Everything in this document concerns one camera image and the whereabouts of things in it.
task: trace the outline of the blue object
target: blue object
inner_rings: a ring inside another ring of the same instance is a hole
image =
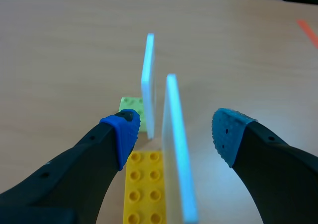
[[[245,127],[257,121],[235,110],[220,108],[212,119],[212,137],[216,150],[232,168]]]
[[[133,109],[124,109],[121,112],[126,111],[133,112],[133,119],[131,121],[127,121],[124,117],[116,115],[107,116],[100,120],[100,123],[104,122],[115,128],[119,171],[123,169],[128,156],[135,146],[140,127],[139,114]]]

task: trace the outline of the lego stud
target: lego stud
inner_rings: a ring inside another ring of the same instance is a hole
[[[131,213],[128,216],[128,224],[139,224],[140,218],[137,213]]]
[[[141,174],[139,171],[135,170],[129,174],[129,177],[130,177],[130,180],[134,182],[134,181],[138,181],[140,179]]]
[[[150,156],[149,156],[150,160],[152,162],[156,162],[159,160],[160,156],[158,153],[151,153]]]
[[[130,159],[133,163],[138,163],[141,160],[141,154],[134,152],[131,154]]]
[[[153,213],[150,216],[150,223],[151,224],[160,224],[161,220],[162,220],[162,218],[161,218],[161,216],[158,213]]]
[[[153,170],[150,172],[149,177],[152,181],[157,181],[160,179],[160,172],[158,170]]]
[[[150,192],[150,200],[157,202],[161,199],[161,192],[157,189]]]
[[[140,192],[139,191],[132,191],[129,193],[129,200],[132,203],[136,203],[140,200]]]

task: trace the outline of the orange object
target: orange object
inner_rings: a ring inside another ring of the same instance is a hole
[[[318,49],[318,36],[314,33],[314,31],[309,27],[306,21],[298,20],[299,26],[304,30],[307,36],[310,38],[312,43]]]

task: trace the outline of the white panel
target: white panel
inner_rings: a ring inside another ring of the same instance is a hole
[[[155,35],[148,34],[146,41],[144,66],[141,76],[144,109],[148,139],[155,136],[156,117],[156,70],[155,70]]]
[[[198,223],[190,160],[176,75],[169,74],[162,123],[166,216],[168,224]]]

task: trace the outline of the screw hole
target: screw hole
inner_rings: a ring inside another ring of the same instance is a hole
[[[50,173],[49,172],[45,172],[45,173],[42,173],[41,175],[40,175],[40,178],[47,178],[47,177],[49,177],[50,176]]]

